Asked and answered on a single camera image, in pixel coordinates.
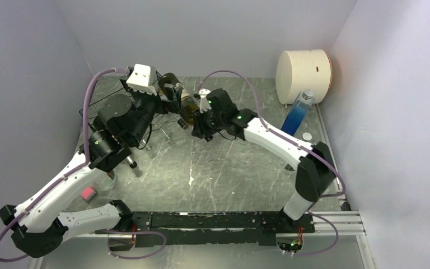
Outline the green wine bottle black neck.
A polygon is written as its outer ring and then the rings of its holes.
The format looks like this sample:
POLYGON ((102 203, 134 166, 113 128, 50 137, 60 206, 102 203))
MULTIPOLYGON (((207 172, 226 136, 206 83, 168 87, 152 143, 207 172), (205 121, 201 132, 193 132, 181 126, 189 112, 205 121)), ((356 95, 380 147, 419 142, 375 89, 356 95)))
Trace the green wine bottle black neck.
POLYGON ((190 126, 195 123, 194 113, 199 110, 192 95, 173 73, 166 73, 159 80, 159 87, 165 91, 167 98, 176 101, 177 113, 190 126))

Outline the clear bottle white cap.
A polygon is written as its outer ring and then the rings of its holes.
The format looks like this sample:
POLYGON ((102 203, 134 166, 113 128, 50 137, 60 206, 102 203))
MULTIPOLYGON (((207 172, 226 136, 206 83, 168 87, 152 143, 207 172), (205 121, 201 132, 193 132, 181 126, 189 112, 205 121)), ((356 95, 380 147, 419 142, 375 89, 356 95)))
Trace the clear bottle white cap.
MULTIPOLYGON (((300 141, 303 141, 303 143, 306 143, 309 145, 312 144, 312 135, 308 132, 304 132, 303 134, 296 133, 295 138, 300 140, 300 141)), ((280 161, 279 167, 281 168, 282 172, 284 172, 288 175, 291 175, 291 174, 296 172, 295 168, 291 167, 289 165, 289 163, 287 163, 286 161, 283 161, 283 160, 280 161)))

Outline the green wine bottle silver neck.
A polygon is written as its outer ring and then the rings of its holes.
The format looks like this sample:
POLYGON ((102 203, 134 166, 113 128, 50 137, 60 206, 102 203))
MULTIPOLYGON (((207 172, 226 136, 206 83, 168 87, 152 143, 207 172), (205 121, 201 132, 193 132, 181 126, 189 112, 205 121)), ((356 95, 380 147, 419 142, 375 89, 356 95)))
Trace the green wine bottle silver neck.
POLYGON ((141 177, 143 175, 143 171, 141 171, 140 167, 138 166, 138 163, 136 162, 135 158, 132 154, 128 155, 125 158, 125 161, 131 168, 131 171, 135 174, 136 177, 141 177))

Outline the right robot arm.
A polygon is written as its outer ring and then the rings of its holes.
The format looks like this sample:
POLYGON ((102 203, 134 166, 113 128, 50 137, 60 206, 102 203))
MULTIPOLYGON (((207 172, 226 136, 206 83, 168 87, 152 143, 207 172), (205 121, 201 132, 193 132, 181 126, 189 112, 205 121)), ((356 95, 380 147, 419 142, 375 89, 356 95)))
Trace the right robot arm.
POLYGON ((196 93, 199 110, 195 113, 192 135, 211 140, 226 131, 243 141, 252 142, 275 154, 296 172, 295 190, 282 207, 280 226, 293 232, 301 225, 301 217, 325 193, 335 179, 331 170, 333 158, 323 142, 311 144, 298 140, 280 129, 263 122, 250 110, 239 110, 224 89, 201 89, 196 93))

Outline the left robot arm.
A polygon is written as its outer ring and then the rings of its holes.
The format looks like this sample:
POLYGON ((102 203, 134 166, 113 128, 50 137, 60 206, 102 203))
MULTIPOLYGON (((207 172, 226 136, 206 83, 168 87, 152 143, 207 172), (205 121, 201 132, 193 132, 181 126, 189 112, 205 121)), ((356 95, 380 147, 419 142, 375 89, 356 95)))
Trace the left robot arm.
MULTIPOLYGON (((88 134, 88 102, 94 85, 87 89, 83 107, 84 142, 68 165, 45 187, 18 206, 6 205, 0 209, 5 229, 0 241, 12 230, 11 239, 26 257, 40 258, 62 243, 94 231, 104 234, 157 235, 162 245, 166 236, 158 231, 135 230, 133 213, 121 200, 86 211, 65 213, 68 204, 90 184, 111 173, 132 154, 129 146, 121 144, 110 131, 103 129, 88 134)), ((0 262, 12 262, 1 258, 0 262)))

